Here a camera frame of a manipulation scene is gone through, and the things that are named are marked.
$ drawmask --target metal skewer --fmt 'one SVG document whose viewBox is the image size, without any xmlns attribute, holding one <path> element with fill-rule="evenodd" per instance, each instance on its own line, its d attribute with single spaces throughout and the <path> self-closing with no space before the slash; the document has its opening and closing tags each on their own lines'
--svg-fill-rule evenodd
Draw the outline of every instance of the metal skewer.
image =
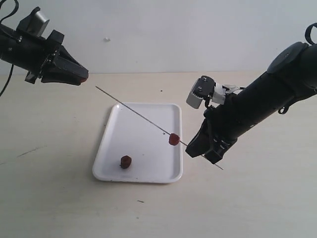
<svg viewBox="0 0 317 238">
<path fill-rule="evenodd" d="M 162 127 L 160 127 L 159 125 L 155 124 L 154 122 L 150 121 L 149 119 L 147 119 L 145 116 L 139 114 L 137 111 L 133 110 L 132 108 L 130 108 L 129 106 L 125 105 L 123 102 L 119 101 L 118 99 L 116 99 L 114 96 L 112 96 L 111 94 L 107 93 L 106 91 L 104 91 L 103 89 L 101 89 L 100 87 L 96 86 L 97 89 L 99 89 L 100 91 L 102 91 L 103 93 L 107 94 L 109 97 L 111 97 L 112 99 L 114 99 L 115 101 L 117 101 L 118 103 L 120 103 L 121 105 L 125 106 L 127 109 L 131 110 L 132 112 L 134 112 L 135 114 L 137 114 L 138 116 L 142 117 L 144 120 L 148 121 L 149 123 L 151 123 L 152 125 L 156 126 L 158 129 L 160 129 L 161 131 L 163 131 L 164 133 L 171 135 L 171 133 L 169 133 L 168 131 L 164 130 Z M 180 143 L 182 143 L 183 145 L 185 145 L 186 147 L 188 146 L 186 143 L 184 143 L 183 141 L 179 140 Z M 220 168 L 221 170 L 223 170 L 222 167 L 220 167 L 219 165 L 213 164 L 215 166 L 217 166 L 218 168 Z"/>
</svg>

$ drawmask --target cable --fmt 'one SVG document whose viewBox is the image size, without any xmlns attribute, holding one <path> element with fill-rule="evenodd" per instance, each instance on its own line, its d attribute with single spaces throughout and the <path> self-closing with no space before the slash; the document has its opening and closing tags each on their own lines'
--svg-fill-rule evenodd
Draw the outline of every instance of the cable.
<svg viewBox="0 0 317 238">
<path fill-rule="evenodd" d="M 1 9 L 2 5 L 3 5 L 6 1 L 7 1 L 7 0 L 1 0 L 1 1 L 0 1 L 0 9 Z M 14 2 L 15 2 L 15 7 L 14 7 L 13 11 L 12 11 L 9 15 L 5 16 L 4 18 L 2 18 L 2 19 L 0 20 L 0 30 L 1 30 L 5 35 L 7 35 L 8 37 L 10 37 L 10 38 L 16 40 L 16 38 L 14 38 L 14 37 L 11 36 L 9 33 L 7 33 L 6 31 L 4 31 L 3 28 L 1 27 L 1 24 L 2 24 L 3 20 L 5 20 L 5 19 L 7 19 L 7 18 L 9 18 L 9 17 L 11 17 L 11 16 L 13 16 L 13 15 L 15 15 L 16 12 L 19 10 L 19 2 L 18 2 L 18 0 L 14 0 Z"/>
<path fill-rule="evenodd" d="M 14 67 L 14 64 L 11 66 L 11 70 L 10 70 L 10 74 L 9 74 L 8 80 L 6 81 L 4 87 L 2 88 L 2 90 L 0 92 L 0 97 L 2 96 L 2 94 L 4 93 L 5 89 L 7 88 L 8 84 L 10 82 L 10 79 L 11 79 L 12 73 L 13 73 L 13 67 Z"/>
</svg>

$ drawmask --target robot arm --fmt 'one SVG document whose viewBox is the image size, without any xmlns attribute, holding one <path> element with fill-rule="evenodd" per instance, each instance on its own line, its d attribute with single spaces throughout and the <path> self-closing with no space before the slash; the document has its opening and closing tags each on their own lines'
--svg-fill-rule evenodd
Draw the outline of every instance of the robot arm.
<svg viewBox="0 0 317 238">
<path fill-rule="evenodd" d="M 240 88 L 219 85 L 207 76 L 196 81 L 187 103 L 198 108 L 205 100 L 207 109 L 200 130 L 186 148 L 191 157 L 205 155 L 211 163 L 217 163 L 240 135 L 276 111 L 285 114 L 292 104 L 317 93 L 317 45 L 310 39 L 314 26 L 317 23 L 305 33 L 311 45 L 296 42 L 285 49 L 239 94 L 233 91 Z M 214 108 L 209 106 L 210 101 L 220 105 Z"/>
<path fill-rule="evenodd" d="M 43 83 L 80 85 L 87 80 L 88 70 L 62 45 L 63 34 L 53 30 L 47 39 L 41 37 L 48 22 L 37 7 L 20 21 L 16 30 L 0 23 L 0 59 L 27 70 L 25 81 L 29 83 L 40 78 Z"/>
</svg>

